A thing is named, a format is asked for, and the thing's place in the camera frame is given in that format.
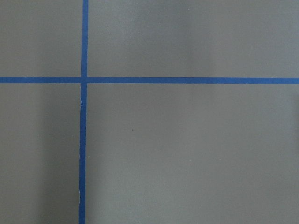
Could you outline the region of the crossing blue tape line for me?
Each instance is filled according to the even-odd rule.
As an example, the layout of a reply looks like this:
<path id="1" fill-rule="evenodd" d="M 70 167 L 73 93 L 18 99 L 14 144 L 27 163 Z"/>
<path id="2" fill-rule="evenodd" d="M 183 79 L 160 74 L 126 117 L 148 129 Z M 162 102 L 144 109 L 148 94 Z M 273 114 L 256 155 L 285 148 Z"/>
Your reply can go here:
<path id="1" fill-rule="evenodd" d="M 80 148 L 79 148 L 79 223 L 85 223 L 85 178 L 86 178 L 86 115 L 88 77 L 88 12 L 89 1 L 82 1 L 82 43 L 81 43 L 81 82 L 80 82 Z"/>

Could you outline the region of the long blue tape line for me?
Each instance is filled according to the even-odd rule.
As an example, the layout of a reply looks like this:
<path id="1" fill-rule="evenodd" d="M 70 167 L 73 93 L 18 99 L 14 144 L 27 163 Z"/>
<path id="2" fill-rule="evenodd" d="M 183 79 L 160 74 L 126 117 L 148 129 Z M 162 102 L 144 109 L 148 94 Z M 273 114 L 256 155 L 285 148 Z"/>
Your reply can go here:
<path id="1" fill-rule="evenodd" d="M 298 84 L 298 78 L 244 77 L 1 77 L 1 83 L 62 84 Z"/>

